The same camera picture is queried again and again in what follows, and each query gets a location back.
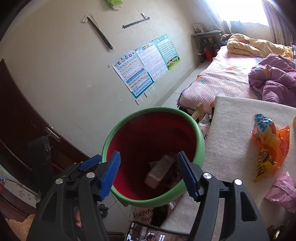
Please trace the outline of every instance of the purple blanket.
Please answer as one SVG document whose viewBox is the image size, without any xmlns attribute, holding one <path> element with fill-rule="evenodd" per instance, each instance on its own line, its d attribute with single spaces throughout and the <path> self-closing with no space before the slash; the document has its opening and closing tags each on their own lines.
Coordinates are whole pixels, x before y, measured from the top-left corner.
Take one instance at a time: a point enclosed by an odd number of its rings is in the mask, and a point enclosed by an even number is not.
<svg viewBox="0 0 296 241">
<path fill-rule="evenodd" d="M 296 107 L 296 67 L 285 57 L 269 54 L 252 68 L 249 84 L 264 101 Z"/>
</svg>

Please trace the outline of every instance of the metal screw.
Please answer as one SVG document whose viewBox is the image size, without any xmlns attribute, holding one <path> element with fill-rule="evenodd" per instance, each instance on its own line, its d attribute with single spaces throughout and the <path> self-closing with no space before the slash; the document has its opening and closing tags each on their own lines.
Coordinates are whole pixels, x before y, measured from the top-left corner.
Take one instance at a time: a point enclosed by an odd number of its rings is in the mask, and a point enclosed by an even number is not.
<svg viewBox="0 0 296 241">
<path fill-rule="evenodd" d="M 62 183 L 63 183 L 63 179 L 61 178 L 56 179 L 56 184 L 62 184 Z"/>
<path fill-rule="evenodd" d="M 241 181 L 240 179 L 235 179 L 235 180 L 234 180 L 234 183 L 235 183 L 236 185 L 241 185 L 241 184 L 242 184 L 242 181 Z"/>
<path fill-rule="evenodd" d="M 86 177 L 93 178 L 94 177 L 94 173 L 93 172 L 89 172 L 88 174 L 86 174 Z"/>
<path fill-rule="evenodd" d="M 212 175 L 211 175 L 210 173 L 205 172 L 205 173 L 203 174 L 203 177 L 204 177 L 205 179 L 211 179 L 211 178 L 212 178 Z"/>
</svg>

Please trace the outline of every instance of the baseboard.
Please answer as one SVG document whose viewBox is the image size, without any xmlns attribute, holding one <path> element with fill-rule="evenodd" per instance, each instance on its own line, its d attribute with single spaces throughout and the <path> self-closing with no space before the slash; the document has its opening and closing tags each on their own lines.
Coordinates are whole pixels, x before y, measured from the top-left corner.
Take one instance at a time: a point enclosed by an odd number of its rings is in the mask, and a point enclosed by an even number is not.
<svg viewBox="0 0 296 241">
<path fill-rule="evenodd" d="M 156 106 L 162 106 L 163 103 L 175 92 L 176 89 L 178 89 L 178 87 L 185 81 L 185 79 L 187 79 L 187 77 L 195 70 L 196 67 L 192 67 L 190 68 L 186 74 L 184 74 L 182 76 L 181 79 L 179 79 L 177 81 L 177 83 L 163 96 L 160 98 L 159 101 L 157 101 L 154 105 L 154 107 Z"/>
</svg>

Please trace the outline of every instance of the smartphone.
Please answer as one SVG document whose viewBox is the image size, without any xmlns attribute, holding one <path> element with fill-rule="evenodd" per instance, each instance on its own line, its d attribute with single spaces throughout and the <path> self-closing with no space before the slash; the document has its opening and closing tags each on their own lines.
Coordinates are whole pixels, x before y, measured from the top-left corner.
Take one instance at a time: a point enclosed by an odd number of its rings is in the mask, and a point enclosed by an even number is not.
<svg viewBox="0 0 296 241">
<path fill-rule="evenodd" d="M 133 221 L 125 241 L 186 241 L 187 238 L 188 234 L 160 229 L 148 224 Z"/>
</svg>

